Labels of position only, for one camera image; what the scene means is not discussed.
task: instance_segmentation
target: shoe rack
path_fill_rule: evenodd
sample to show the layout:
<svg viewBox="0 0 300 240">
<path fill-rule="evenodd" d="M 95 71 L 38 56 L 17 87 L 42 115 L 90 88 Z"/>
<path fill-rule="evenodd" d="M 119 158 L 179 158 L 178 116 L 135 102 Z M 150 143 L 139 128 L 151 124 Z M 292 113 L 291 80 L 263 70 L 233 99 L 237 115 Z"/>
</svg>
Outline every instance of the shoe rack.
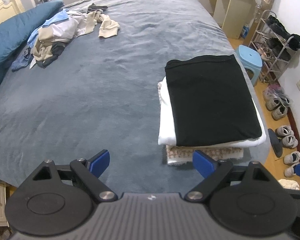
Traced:
<svg viewBox="0 0 300 240">
<path fill-rule="evenodd" d="M 266 48 L 266 50 L 268 51 L 266 53 L 267 60 L 262 59 L 263 67 L 259 75 L 260 81 L 266 83 L 273 83 L 278 78 L 280 78 L 282 73 L 286 70 L 288 63 L 291 61 L 295 54 L 295 51 L 290 49 L 288 45 L 289 41 L 293 37 L 291 36 L 288 40 L 285 40 L 284 38 L 276 34 L 272 29 L 270 29 L 270 27 L 266 24 L 266 20 L 270 14 L 277 17 L 277 15 L 273 11 L 265 10 L 261 15 L 257 28 L 249 43 L 249 47 L 257 51 L 260 48 Z M 266 40 L 269 38 L 277 38 L 283 46 L 280 53 L 277 56 L 266 43 Z M 285 49 L 287 49 L 288 53 L 290 54 L 289 61 L 280 58 L 281 54 Z"/>
</svg>

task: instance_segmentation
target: blue plastic stool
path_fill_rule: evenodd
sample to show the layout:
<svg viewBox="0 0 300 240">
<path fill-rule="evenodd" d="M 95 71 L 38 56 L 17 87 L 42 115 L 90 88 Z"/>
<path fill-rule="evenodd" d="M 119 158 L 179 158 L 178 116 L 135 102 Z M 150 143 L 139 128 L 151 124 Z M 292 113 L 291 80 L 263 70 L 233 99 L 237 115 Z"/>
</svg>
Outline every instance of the blue plastic stool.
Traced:
<svg viewBox="0 0 300 240">
<path fill-rule="evenodd" d="M 245 68 L 252 85 L 254 86 L 262 68 L 262 59 L 260 54 L 244 45 L 240 45 L 235 52 Z"/>
</svg>

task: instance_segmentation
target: pile of clothes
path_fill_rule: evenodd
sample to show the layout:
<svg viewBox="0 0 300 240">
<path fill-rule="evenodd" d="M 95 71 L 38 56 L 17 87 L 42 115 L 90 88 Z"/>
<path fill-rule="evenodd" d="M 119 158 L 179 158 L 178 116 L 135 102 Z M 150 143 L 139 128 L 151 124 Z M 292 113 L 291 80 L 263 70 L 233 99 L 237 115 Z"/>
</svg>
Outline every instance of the pile of clothes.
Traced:
<svg viewBox="0 0 300 240">
<path fill-rule="evenodd" d="M 158 84 L 158 144 L 167 163 L 192 161 L 195 150 L 211 158 L 241 159 L 243 148 L 266 140 L 260 114 L 234 55 L 170 60 Z"/>
<path fill-rule="evenodd" d="M 29 47 L 12 64 L 11 70 L 17 71 L 28 64 L 30 68 L 35 64 L 46 68 L 73 38 L 93 32 L 98 23 L 101 23 L 99 38 L 116 36 L 120 26 L 103 13 L 107 9 L 94 3 L 75 10 L 63 9 L 31 33 L 27 41 Z"/>
</svg>

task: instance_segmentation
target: gray blanket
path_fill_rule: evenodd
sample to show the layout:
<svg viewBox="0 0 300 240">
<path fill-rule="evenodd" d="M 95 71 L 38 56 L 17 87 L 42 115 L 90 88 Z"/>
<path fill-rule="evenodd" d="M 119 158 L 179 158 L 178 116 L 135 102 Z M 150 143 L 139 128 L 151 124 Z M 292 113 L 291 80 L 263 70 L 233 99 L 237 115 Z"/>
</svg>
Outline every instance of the gray blanket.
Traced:
<svg viewBox="0 0 300 240">
<path fill-rule="evenodd" d="M 202 177 L 192 165 L 165 163 L 157 83 L 171 59 L 234 50 L 197 0 L 90 0 L 76 7 L 92 2 L 109 6 L 118 36 L 99 39 L 96 26 L 46 69 L 9 71 L 0 86 L 0 179 L 18 186 L 45 159 L 67 164 L 108 149 L 110 166 L 100 179 L 116 193 L 184 194 Z M 267 139 L 239 163 L 264 162 L 268 152 Z"/>
</svg>

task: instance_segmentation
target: blue pillow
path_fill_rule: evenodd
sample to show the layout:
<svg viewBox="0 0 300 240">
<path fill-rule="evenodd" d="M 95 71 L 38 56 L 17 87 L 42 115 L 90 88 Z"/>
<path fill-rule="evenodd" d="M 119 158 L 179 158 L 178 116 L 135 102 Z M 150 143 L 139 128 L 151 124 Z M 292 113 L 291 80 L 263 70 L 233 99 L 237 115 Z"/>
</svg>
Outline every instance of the blue pillow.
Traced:
<svg viewBox="0 0 300 240">
<path fill-rule="evenodd" d="M 0 68 L 30 34 L 56 14 L 63 5 L 63 0 L 48 1 L 1 23 Z"/>
</svg>

